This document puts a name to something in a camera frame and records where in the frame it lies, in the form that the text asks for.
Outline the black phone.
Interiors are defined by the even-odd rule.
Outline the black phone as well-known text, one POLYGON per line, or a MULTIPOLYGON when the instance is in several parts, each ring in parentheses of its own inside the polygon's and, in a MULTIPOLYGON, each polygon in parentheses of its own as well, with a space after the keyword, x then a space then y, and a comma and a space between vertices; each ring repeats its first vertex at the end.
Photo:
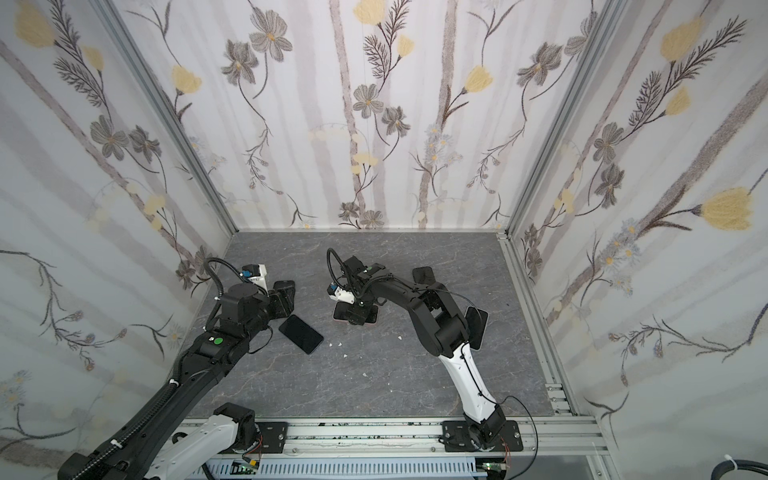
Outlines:
POLYGON ((412 277, 416 284, 430 286, 436 282, 434 271, 429 266, 414 268, 412 277))
POLYGON ((473 350, 480 350, 486 331, 489 314, 487 311, 476 307, 468 307, 465 313, 469 345, 473 350))
POLYGON ((279 331, 307 355, 312 354, 324 341, 324 337, 299 316, 290 315, 280 326, 279 331))
POLYGON ((379 307, 376 304, 360 305, 337 303, 333 318, 352 325, 374 324, 377 321, 379 307))

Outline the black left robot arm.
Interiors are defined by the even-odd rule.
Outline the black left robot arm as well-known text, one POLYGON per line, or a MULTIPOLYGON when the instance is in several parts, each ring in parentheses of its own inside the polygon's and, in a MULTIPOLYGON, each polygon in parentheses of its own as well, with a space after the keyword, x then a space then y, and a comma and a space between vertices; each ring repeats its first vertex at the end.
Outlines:
POLYGON ((226 404, 200 433, 169 439, 193 407, 250 352, 271 321, 293 313, 296 285, 272 289, 244 281, 220 292, 203 332, 181 353, 162 388, 108 440, 88 455, 74 453, 60 479, 184 479, 213 455, 258 441, 252 410, 226 404))

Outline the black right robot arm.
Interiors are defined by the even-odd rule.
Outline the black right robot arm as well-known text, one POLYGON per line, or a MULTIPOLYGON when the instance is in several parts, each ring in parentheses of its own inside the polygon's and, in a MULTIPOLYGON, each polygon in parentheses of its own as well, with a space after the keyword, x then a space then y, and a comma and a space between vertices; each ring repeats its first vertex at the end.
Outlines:
POLYGON ((326 251, 326 263, 331 276, 327 294, 336 302, 333 317, 366 325, 377 321, 379 307, 386 302, 404 309, 422 347, 443 364, 459 394, 469 444, 491 448, 506 416, 472 356, 480 348, 486 325, 481 310, 471 306, 474 316, 462 313, 429 266, 413 269, 408 280, 379 263, 367 266, 355 256, 343 260, 332 248, 326 251))

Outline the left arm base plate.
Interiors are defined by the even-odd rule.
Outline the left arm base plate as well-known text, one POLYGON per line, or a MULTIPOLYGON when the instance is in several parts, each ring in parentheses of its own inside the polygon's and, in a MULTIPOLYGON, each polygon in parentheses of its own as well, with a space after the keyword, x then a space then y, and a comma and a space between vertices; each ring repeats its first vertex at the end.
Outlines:
POLYGON ((287 439, 288 422, 252 420, 239 425, 233 445, 222 454, 281 454, 287 439))

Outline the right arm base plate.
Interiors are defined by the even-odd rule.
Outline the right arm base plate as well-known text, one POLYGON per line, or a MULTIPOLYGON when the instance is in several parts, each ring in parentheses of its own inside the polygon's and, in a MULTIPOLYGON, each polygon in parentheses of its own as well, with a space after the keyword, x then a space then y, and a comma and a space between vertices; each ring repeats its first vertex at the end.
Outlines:
POLYGON ((515 421, 506 421, 501 430, 493 437, 483 433, 466 420, 446 420, 441 423, 438 437, 446 452, 522 452, 522 435, 515 421))

